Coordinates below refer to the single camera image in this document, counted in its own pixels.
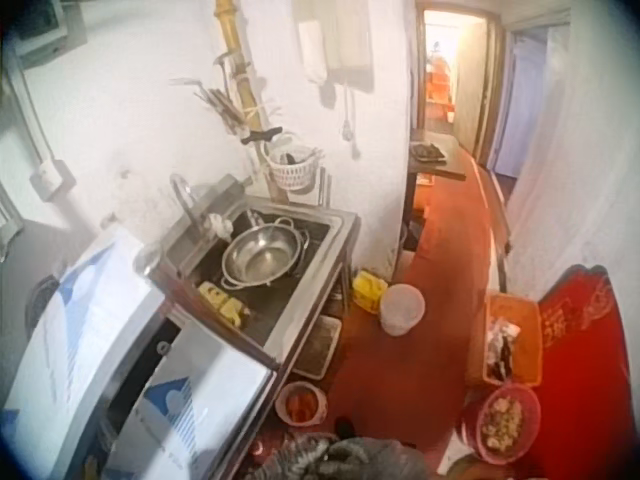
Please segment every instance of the red bowl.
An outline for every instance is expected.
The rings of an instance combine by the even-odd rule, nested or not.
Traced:
[[[482,425],[489,415],[489,407],[499,398],[509,397],[522,405],[522,430],[515,445],[505,454],[488,449],[482,438]],[[462,415],[465,442],[486,462],[506,465],[522,457],[533,445],[540,430],[540,402],[529,387],[515,383],[503,385],[489,396],[470,403]]]

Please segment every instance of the red bag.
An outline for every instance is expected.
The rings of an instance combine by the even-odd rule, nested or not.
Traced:
[[[519,476],[605,479],[636,440],[620,311],[602,267],[570,268],[540,302],[540,433]]]

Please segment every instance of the white basket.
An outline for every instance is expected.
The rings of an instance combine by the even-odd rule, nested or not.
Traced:
[[[301,163],[295,165],[283,165],[279,159],[290,154],[296,160],[304,158]],[[320,160],[320,151],[303,145],[287,145],[275,148],[265,155],[269,161],[269,167],[273,173],[273,179],[283,190],[300,190],[308,186],[314,179]]]

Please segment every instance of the floor mat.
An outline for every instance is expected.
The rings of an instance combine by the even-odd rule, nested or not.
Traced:
[[[465,398],[469,334],[479,321],[490,260],[489,216],[473,159],[467,180],[438,179],[420,244],[405,282],[424,295],[427,311],[407,335],[391,337],[356,306],[343,322],[329,373],[329,414],[357,434],[395,438],[423,451],[437,467]]]

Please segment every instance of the dish rack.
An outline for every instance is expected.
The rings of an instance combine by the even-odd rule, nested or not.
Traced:
[[[317,148],[304,145],[284,145],[269,148],[263,153],[269,162],[269,168],[276,184],[286,191],[301,190],[307,187],[315,177],[322,152]],[[297,163],[289,165],[286,156],[290,155]]]

